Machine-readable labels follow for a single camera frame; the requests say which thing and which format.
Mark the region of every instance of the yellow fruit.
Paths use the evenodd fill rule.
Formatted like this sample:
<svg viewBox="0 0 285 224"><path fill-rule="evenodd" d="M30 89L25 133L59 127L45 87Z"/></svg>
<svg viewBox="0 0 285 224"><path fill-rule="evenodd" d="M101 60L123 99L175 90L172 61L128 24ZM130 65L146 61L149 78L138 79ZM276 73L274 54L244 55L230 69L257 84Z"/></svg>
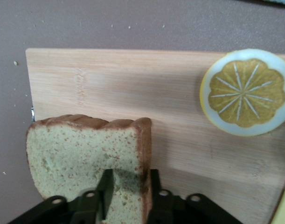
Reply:
<svg viewBox="0 0 285 224"><path fill-rule="evenodd" d="M251 136L285 121L285 61L267 51L234 51L205 74L202 109L220 129Z"/></svg>

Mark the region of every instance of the lemon segment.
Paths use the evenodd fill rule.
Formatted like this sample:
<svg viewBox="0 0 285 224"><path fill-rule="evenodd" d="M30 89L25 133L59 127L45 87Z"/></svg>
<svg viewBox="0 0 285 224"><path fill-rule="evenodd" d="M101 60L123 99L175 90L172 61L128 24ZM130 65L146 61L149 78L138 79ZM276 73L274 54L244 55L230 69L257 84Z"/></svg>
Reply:
<svg viewBox="0 0 285 224"><path fill-rule="evenodd" d="M220 129L251 136L285 121L285 61L267 51L234 51L205 74L202 109Z"/></svg>

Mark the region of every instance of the lemon slice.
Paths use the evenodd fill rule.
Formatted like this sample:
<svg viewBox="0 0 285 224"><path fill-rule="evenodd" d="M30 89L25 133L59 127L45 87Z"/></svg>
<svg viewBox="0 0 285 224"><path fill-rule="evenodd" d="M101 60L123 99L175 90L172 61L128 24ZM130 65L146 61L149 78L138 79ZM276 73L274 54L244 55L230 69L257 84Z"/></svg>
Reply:
<svg viewBox="0 0 285 224"><path fill-rule="evenodd" d="M230 134L269 132L285 121L285 61L259 49L231 52L205 74L200 102L208 119Z"/></svg>

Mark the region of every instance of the lemon pulp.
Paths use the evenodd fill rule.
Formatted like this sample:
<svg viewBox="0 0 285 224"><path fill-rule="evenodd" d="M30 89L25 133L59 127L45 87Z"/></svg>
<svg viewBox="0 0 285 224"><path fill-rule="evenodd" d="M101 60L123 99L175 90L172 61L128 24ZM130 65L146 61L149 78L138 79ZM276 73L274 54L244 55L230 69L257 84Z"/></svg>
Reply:
<svg viewBox="0 0 285 224"><path fill-rule="evenodd" d="M200 98L220 129L243 136L268 132L285 121L285 62L258 49L229 53L206 73Z"/></svg>

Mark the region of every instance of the white lemon pith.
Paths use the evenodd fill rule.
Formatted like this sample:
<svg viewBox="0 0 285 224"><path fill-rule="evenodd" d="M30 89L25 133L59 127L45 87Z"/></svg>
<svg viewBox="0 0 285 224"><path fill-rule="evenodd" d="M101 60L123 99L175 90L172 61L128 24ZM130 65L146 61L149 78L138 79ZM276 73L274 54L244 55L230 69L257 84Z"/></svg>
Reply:
<svg viewBox="0 0 285 224"><path fill-rule="evenodd" d="M205 74L202 109L220 129L252 136L285 121L285 61L267 51L234 51Z"/></svg>

